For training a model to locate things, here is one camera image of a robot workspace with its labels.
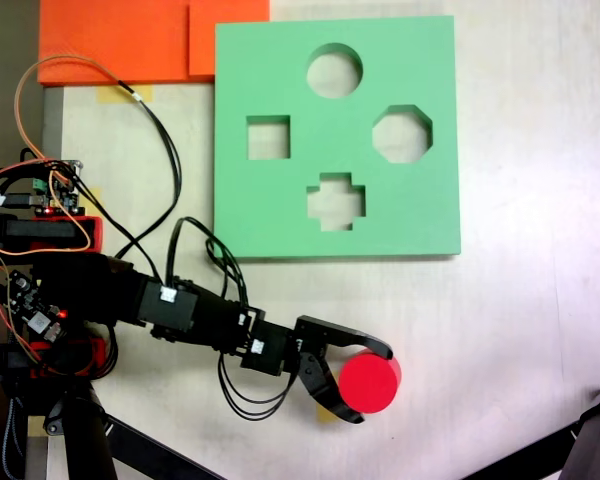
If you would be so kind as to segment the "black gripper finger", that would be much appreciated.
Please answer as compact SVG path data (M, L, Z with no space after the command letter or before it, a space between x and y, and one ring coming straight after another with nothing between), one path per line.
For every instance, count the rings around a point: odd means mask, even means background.
M296 320L294 328L297 339L318 345L333 345L344 348L348 346L365 347L383 359L392 359L393 350L390 345L367 333L344 327L310 316L300 316Z
M364 415L345 403L335 377L323 357L311 352L301 352L298 376L310 396L331 414L351 424L364 422Z

